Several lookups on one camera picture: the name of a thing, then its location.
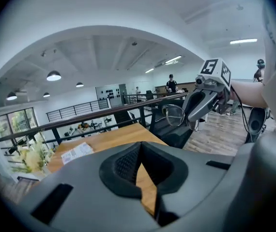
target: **wooden floor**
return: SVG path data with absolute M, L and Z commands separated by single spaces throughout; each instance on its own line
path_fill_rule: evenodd
M 245 108 L 245 114 L 248 118 L 249 108 Z M 263 134 L 267 134 L 276 128 L 276 123 L 271 118 L 265 124 L 267 129 Z M 208 114 L 204 130 L 193 132 L 183 149 L 234 156 L 238 148 L 245 142 L 246 134 L 240 108 L 233 116 L 211 112 Z M 27 179 L 21 179 L 18 183 L 15 183 L 13 180 L 3 178 L 0 175 L 0 194 L 6 199 L 19 203 L 32 185 L 36 183 L 38 182 Z

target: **white ceiling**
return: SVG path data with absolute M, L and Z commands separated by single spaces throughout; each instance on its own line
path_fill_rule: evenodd
M 158 0 L 184 20 L 189 33 L 202 38 L 210 51 L 231 46 L 230 41 L 258 38 L 262 47 L 262 0 Z M 159 62 L 180 55 L 174 49 L 147 40 L 124 36 L 90 35 L 38 49 L 0 79 L 0 89 L 24 90 L 46 83 L 51 70 L 63 76 L 87 75 L 90 70 L 129 70 L 144 73 Z M 194 55 L 184 56 L 186 64 Z

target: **wooden desk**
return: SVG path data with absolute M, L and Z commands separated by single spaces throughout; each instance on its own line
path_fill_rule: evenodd
M 83 142 L 86 142 L 89 146 L 91 146 L 94 152 L 99 152 L 115 146 L 139 141 L 155 142 L 166 145 L 163 141 L 158 139 L 139 123 L 136 123 L 117 130 L 104 132 L 99 135 L 85 137 L 71 142 L 62 142 L 56 150 L 55 155 L 52 157 L 52 160 L 48 164 L 47 168 L 52 173 L 56 172 L 64 165 L 61 159 L 61 155 Z M 149 213 L 153 215 L 155 209 L 156 186 L 153 184 L 143 165 L 141 165 L 138 170 L 136 185 L 142 190 L 141 202 L 143 206 Z

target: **fluorescent light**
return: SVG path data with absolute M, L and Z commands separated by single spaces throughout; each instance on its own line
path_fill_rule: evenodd
M 7 100 L 8 101 L 12 101 L 12 100 L 15 100 L 17 98 L 17 96 L 16 96 L 16 94 L 15 93 L 13 93 L 13 92 L 10 92 L 9 94 L 8 94 L 8 96 L 7 96 Z
M 173 62 L 174 60 L 177 60 L 177 59 L 179 59 L 179 58 L 182 58 L 182 56 L 177 56 L 177 57 L 175 57 L 175 58 L 173 58 L 173 59 L 171 59 L 171 60 L 168 60 L 168 61 L 165 62 L 165 64 L 168 64 L 168 63 L 170 63 L 170 62 Z
M 81 83 L 81 82 L 78 82 L 77 83 L 77 85 L 76 85 L 76 87 L 83 87 L 84 85 L 83 85 L 83 83 Z
M 256 41 L 258 41 L 258 39 L 238 40 L 238 41 L 231 41 L 230 44 L 249 43 L 249 42 L 256 42 Z
M 57 71 L 51 71 L 51 72 L 47 75 L 46 79 L 47 79 L 48 81 L 57 81 L 57 80 L 60 80 L 60 79 L 61 79 L 61 74 L 60 74 L 59 72 L 57 72 Z
M 146 73 L 149 73 L 149 72 L 151 72 L 151 71 L 153 71 L 153 70 L 154 70 L 154 68 L 149 69 L 148 71 L 146 71 Z

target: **cable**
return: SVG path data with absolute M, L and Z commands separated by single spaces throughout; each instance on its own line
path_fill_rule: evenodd
M 246 130 L 247 133 L 249 133 L 250 135 L 250 138 L 251 138 L 251 142 L 253 142 L 253 139 L 252 139 L 252 134 L 249 132 L 250 131 L 250 128 L 249 128 L 249 125 L 248 125 L 248 122 L 246 120 L 246 117 L 245 117 L 245 111 L 244 111 L 244 106 L 243 106 L 243 103 L 239 97 L 239 95 L 237 94 L 237 92 L 235 91 L 235 89 L 233 88 L 233 86 L 231 85 L 230 88 L 232 89 L 232 91 L 236 94 L 237 96 L 237 99 L 238 101 L 240 102 L 240 105 L 241 105 L 241 110 L 242 110 L 242 114 L 243 114 L 243 123 L 244 123 L 244 128 Z

